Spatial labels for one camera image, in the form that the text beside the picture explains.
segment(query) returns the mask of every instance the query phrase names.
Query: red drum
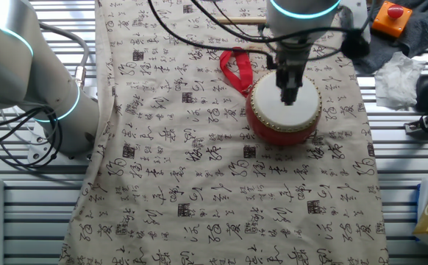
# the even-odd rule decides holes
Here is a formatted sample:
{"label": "red drum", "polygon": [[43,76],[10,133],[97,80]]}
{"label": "red drum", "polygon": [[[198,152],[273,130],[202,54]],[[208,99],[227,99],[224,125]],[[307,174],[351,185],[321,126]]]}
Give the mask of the red drum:
{"label": "red drum", "polygon": [[304,77],[297,100],[291,106],[281,102],[276,73],[271,72],[253,85],[246,100],[246,118],[255,134],[279,146],[303,143],[315,131],[322,109],[318,88]]}

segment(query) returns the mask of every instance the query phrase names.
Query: white drum head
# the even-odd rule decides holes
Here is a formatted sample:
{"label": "white drum head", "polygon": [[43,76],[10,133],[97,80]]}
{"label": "white drum head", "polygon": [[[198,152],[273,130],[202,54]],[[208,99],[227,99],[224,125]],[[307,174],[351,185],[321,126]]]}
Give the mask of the white drum head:
{"label": "white drum head", "polygon": [[252,92],[252,108],[265,125],[274,130],[295,132],[313,124],[321,110],[317,87],[304,77],[297,100],[291,106],[281,102],[281,89],[276,86],[276,72],[262,77]]}

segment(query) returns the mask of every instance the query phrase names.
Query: orange emergency stop button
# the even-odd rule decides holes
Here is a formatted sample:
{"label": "orange emergency stop button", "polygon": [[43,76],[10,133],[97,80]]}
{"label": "orange emergency stop button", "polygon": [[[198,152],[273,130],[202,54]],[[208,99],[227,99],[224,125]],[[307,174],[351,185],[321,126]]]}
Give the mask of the orange emergency stop button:
{"label": "orange emergency stop button", "polygon": [[412,10],[384,1],[371,28],[398,38],[404,31],[410,15],[412,15]]}

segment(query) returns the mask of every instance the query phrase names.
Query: calligraphy print fabric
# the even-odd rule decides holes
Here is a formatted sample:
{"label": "calligraphy print fabric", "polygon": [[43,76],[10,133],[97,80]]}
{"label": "calligraphy print fabric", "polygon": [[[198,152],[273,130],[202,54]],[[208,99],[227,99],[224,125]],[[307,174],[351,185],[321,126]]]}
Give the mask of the calligraphy print fabric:
{"label": "calligraphy print fabric", "polygon": [[[188,0],[154,4],[184,38],[250,45]],[[219,4],[265,15],[261,0]],[[168,35],[146,1],[99,0],[96,26],[101,137],[60,265],[388,264],[369,123],[342,54],[307,64],[321,120],[304,144],[281,148],[252,132],[221,52]],[[339,47],[341,35],[318,42]],[[250,58],[255,80],[268,73],[264,56]]]}

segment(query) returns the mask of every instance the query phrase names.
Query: drumstick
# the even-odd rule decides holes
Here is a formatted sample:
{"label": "drumstick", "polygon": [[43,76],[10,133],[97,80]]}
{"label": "drumstick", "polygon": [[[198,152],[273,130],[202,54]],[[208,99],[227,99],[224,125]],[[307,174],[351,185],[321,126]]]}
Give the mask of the drumstick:
{"label": "drumstick", "polygon": [[[221,24],[232,25],[227,18],[217,18]],[[237,25],[259,25],[266,24],[266,18],[230,18],[230,20]]]}

